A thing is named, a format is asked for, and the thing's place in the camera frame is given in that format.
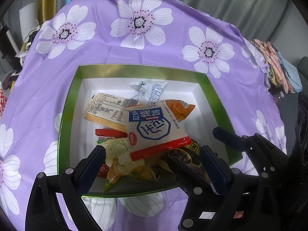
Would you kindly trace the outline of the black yellow snack packet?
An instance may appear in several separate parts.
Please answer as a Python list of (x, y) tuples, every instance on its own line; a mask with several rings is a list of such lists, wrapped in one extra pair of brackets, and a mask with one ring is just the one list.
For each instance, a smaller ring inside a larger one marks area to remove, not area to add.
[(186, 166), (198, 173), (199, 176), (204, 178), (208, 184), (210, 184), (211, 181), (208, 177), (208, 174), (206, 173), (199, 159), (200, 144), (194, 139), (191, 139), (191, 141), (191, 144), (169, 150), (157, 160), (157, 163), (165, 170), (172, 172), (169, 168), (169, 165), (167, 164), (167, 160), (170, 157), (176, 157), (180, 159)]

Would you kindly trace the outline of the light green snack packet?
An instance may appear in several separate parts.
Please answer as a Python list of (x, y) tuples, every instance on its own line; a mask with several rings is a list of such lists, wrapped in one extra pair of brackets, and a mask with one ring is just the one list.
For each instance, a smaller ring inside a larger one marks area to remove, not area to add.
[(130, 180), (141, 182), (157, 182), (159, 176), (144, 159), (133, 161), (130, 156), (131, 146), (128, 138), (111, 139), (99, 143), (105, 148), (105, 164), (109, 171), (105, 178), (104, 192), (111, 191)]

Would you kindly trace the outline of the orange snack packet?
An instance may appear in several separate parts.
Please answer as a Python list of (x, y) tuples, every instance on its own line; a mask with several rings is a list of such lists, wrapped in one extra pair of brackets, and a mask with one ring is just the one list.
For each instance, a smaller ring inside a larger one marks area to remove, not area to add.
[(182, 100), (165, 100), (165, 103), (178, 122), (186, 119), (195, 109), (195, 105), (188, 104)]

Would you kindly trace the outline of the red bubble tea snack packet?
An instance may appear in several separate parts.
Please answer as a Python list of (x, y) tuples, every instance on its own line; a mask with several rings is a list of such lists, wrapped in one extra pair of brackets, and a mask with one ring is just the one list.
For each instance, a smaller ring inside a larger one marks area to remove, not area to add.
[[(118, 131), (118, 130), (111, 129), (111, 128), (96, 129), (95, 135), (98, 137), (99, 143), (103, 143), (103, 142), (106, 142), (107, 140), (111, 140), (111, 139), (119, 139), (119, 138), (126, 138), (127, 137), (126, 132)], [(101, 177), (101, 178), (106, 178), (108, 171), (109, 171), (109, 167), (108, 167), (108, 165), (106, 165), (104, 163), (101, 166), (97, 176)]]

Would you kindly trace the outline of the white blue red snack bag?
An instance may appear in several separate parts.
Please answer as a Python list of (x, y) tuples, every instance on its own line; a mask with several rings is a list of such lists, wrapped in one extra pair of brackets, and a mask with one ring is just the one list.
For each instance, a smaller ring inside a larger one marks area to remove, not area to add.
[(191, 144), (166, 100), (122, 109), (133, 161)]

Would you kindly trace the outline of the clear cracker packet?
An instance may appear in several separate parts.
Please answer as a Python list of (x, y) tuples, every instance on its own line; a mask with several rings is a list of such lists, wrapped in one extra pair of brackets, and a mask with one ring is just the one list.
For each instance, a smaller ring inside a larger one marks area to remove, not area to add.
[(110, 94), (99, 93), (89, 104), (85, 112), (85, 119), (104, 127), (126, 133), (122, 109), (140, 104), (135, 99), (125, 99)]

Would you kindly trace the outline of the white blue snack packet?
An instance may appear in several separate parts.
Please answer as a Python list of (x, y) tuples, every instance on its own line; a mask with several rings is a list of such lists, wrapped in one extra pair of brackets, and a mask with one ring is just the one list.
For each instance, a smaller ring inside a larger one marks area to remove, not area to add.
[(139, 81), (130, 84), (130, 86), (137, 91), (137, 94), (134, 95), (132, 99), (144, 104), (157, 102), (167, 84), (166, 81)]

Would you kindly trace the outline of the green cardboard box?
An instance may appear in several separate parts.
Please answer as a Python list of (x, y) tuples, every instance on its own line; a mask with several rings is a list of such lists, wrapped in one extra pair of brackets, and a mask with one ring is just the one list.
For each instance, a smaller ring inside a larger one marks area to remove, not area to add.
[(182, 100), (195, 105), (191, 114), (180, 123), (189, 137), (208, 145), (213, 152), (232, 165), (241, 153), (213, 137), (215, 127), (233, 132), (229, 116), (218, 94), (205, 74), (183, 69), (129, 65), (97, 64), (77, 68), (65, 101), (58, 144), (58, 171), (76, 167), (95, 148), (95, 130), (99, 125), (85, 118), (86, 109), (99, 93), (130, 99), (131, 84), (137, 81), (166, 81), (162, 99)]

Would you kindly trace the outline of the grey sofa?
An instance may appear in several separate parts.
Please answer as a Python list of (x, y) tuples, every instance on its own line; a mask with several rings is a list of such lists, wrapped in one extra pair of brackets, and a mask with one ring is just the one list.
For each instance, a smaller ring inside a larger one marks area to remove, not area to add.
[[(303, 86), (302, 93), (307, 96), (307, 56), (303, 57), (297, 64), (297, 70)], [(286, 94), (278, 101), (278, 109), (280, 118), (285, 126), (285, 135), (287, 138), (286, 148), (287, 155), (292, 153), (293, 145), (295, 144), (295, 122), (298, 109), (298, 93)]]

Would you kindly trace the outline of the pile of folded cloths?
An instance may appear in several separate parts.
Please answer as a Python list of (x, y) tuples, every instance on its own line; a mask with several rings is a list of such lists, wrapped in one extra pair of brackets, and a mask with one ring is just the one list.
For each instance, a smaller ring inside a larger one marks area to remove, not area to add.
[(299, 93), (303, 86), (299, 72), (294, 65), (282, 57), (277, 47), (271, 42), (254, 39), (251, 43), (262, 53), (269, 65), (268, 79), (285, 93)]

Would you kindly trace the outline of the purple floral tablecloth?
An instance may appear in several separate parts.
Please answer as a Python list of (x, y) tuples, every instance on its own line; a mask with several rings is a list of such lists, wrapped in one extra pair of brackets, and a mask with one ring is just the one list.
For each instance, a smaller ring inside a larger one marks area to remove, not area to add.
[(208, 76), (238, 135), (286, 149), (265, 58), (236, 26), (177, 0), (72, 0), (39, 30), (1, 119), (1, 207), (17, 230), (39, 172), (57, 173), (65, 99), (85, 64), (135, 64)]

